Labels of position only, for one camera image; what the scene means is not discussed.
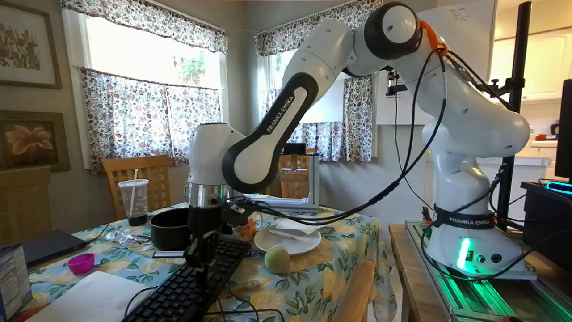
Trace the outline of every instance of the cup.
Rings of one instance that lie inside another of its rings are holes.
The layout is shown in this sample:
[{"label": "cup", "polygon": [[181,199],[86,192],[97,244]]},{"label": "cup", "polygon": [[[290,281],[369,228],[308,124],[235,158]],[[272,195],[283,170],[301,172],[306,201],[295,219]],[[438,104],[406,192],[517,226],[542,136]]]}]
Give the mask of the cup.
[{"label": "cup", "polygon": [[149,179],[120,181],[118,186],[129,226],[144,226],[149,213]]}]

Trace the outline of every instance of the wooden chair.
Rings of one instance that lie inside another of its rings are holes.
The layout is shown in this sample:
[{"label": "wooden chair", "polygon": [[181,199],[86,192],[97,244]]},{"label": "wooden chair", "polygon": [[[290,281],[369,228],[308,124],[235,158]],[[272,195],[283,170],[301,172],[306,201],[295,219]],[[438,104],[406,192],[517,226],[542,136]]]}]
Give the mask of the wooden chair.
[{"label": "wooden chair", "polygon": [[172,161],[169,156],[102,160],[102,165],[108,174],[117,220],[126,219],[118,183],[135,179],[136,170],[138,179],[149,179],[149,212],[172,206],[169,181]]},{"label": "wooden chair", "polygon": [[310,156],[283,154],[279,163],[281,197],[304,199],[310,195]]},{"label": "wooden chair", "polygon": [[0,246],[52,231],[51,167],[0,172]]}]

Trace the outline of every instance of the keyboard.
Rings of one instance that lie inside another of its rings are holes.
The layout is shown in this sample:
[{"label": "keyboard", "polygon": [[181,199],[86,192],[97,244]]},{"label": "keyboard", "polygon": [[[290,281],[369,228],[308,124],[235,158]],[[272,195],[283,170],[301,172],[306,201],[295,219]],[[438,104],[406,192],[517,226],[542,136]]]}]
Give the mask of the keyboard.
[{"label": "keyboard", "polygon": [[202,321],[249,251],[251,244],[247,242],[220,238],[206,285],[199,283],[197,269],[185,265],[136,306],[124,322]]}]

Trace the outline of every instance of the patterned tablecloth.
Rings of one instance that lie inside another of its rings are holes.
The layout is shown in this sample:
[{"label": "patterned tablecloth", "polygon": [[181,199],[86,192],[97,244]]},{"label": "patterned tablecloth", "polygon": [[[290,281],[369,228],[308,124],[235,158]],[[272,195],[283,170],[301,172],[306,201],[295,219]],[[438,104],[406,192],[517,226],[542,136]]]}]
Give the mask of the patterned tablecloth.
[{"label": "patterned tablecloth", "polygon": [[[333,215],[333,210],[320,210],[319,217]],[[256,228],[276,226],[274,217],[253,215]],[[93,242],[85,253],[97,256],[97,269],[101,272],[122,276],[147,287],[161,285],[172,272],[176,272],[183,260],[152,260],[154,246],[149,238],[149,226],[131,228],[127,220],[113,222],[77,233],[79,238],[95,238],[106,229],[102,238]],[[106,237],[110,233],[127,233],[147,242],[117,244]],[[342,222],[320,229],[320,246],[301,256],[292,256],[292,272],[288,276],[276,276],[263,265],[263,253],[253,251],[233,276],[233,292],[222,292],[220,301],[213,305],[211,312],[219,312],[220,305],[226,312],[278,308],[287,321],[331,321],[338,308],[354,267],[371,258],[378,265],[376,283],[372,288],[374,313],[378,321],[392,321],[397,310],[396,296],[390,285],[390,272],[396,269],[394,256],[387,253],[388,240],[376,219],[354,215]],[[33,303],[29,303],[15,321],[26,321],[34,315],[67,290],[70,290],[81,278],[74,276],[67,265],[68,258],[36,267],[29,272],[33,283]],[[208,315],[204,321],[251,321],[254,313],[228,315],[226,319]],[[276,312],[260,312],[260,321],[281,321]]]}]

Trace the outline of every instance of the framed picture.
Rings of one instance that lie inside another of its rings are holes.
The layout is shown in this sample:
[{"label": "framed picture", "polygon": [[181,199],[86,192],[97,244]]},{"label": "framed picture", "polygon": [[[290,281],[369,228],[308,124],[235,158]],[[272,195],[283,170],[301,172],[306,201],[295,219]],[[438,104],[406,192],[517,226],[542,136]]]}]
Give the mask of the framed picture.
[{"label": "framed picture", "polygon": [[61,88],[51,15],[0,2],[0,85]]},{"label": "framed picture", "polygon": [[70,170],[63,115],[0,111],[0,170],[45,165]]}]

